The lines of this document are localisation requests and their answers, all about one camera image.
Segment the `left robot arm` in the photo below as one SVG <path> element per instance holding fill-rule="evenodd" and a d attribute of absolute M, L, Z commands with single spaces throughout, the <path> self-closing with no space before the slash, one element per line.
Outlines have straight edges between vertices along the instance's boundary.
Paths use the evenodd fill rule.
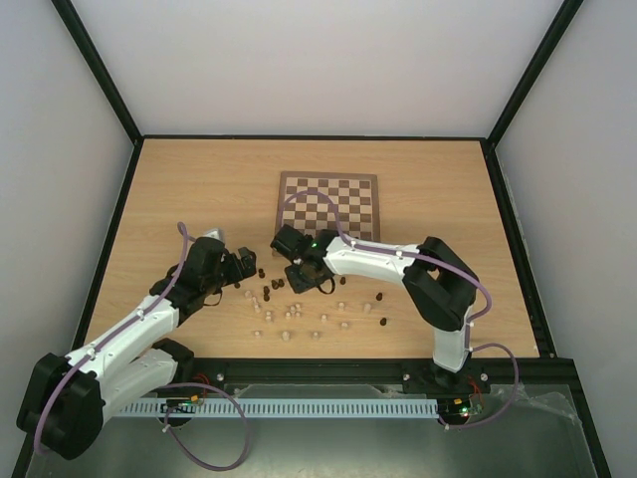
<path fill-rule="evenodd" d="M 253 277 L 257 255 L 229 252 L 222 240 L 203 236 L 183 245 L 177 264 L 147 296 L 98 338 L 34 365 L 16 425 L 71 460 L 83 454 L 106 423 L 143 395 L 170 384 L 189 349 L 168 339 L 211 295 Z"/>

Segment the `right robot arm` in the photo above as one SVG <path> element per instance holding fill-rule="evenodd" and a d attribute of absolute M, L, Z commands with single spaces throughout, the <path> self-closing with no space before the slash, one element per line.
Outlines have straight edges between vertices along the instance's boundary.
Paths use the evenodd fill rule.
<path fill-rule="evenodd" d="M 469 327 L 481 283 L 441 239 L 388 245 L 331 229 L 313 237 L 284 225 L 271 248 L 290 262 L 285 274 L 297 294 L 319 288 L 336 276 L 360 276 L 402 286 L 434 330 L 436 382 L 453 390 L 468 379 Z"/>

